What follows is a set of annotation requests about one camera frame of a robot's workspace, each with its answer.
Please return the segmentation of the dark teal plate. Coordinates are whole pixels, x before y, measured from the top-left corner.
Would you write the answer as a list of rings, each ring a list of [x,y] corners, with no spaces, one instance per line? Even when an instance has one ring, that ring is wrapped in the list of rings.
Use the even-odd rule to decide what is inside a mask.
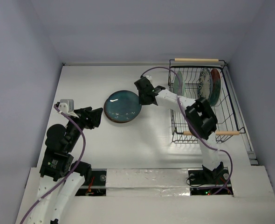
[[[129,113],[141,112],[138,95],[132,91],[121,90],[112,93],[104,103],[103,111]]]

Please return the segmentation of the grey reindeer plate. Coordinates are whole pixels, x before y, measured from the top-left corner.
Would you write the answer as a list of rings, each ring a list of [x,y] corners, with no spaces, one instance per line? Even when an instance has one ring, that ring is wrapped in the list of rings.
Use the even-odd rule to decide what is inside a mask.
[[[105,116],[112,122],[115,123],[127,123],[132,120],[134,120],[140,112],[133,111],[129,113],[120,113],[120,112],[109,112],[109,111],[104,111]]]

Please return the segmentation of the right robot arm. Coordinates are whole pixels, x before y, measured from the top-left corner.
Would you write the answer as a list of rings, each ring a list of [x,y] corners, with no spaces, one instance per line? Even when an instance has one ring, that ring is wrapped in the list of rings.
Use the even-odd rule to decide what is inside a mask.
[[[205,98],[191,99],[170,92],[162,86],[153,87],[149,79],[142,77],[134,85],[138,90],[141,105],[157,105],[172,109],[183,115],[191,134],[198,139],[203,157],[202,174],[204,184],[213,184],[224,168],[216,146],[218,120]]]

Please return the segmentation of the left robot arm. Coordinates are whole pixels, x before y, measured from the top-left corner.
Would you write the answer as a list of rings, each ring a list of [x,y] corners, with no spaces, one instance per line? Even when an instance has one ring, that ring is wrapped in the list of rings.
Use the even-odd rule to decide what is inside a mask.
[[[86,147],[83,131],[99,127],[103,109],[85,107],[74,110],[69,102],[60,101],[54,105],[68,123],[66,126],[55,124],[47,130],[35,202],[21,219],[21,224],[61,223],[79,188],[92,181],[91,165],[81,159],[75,161],[71,152],[79,138],[83,139],[83,148]]]

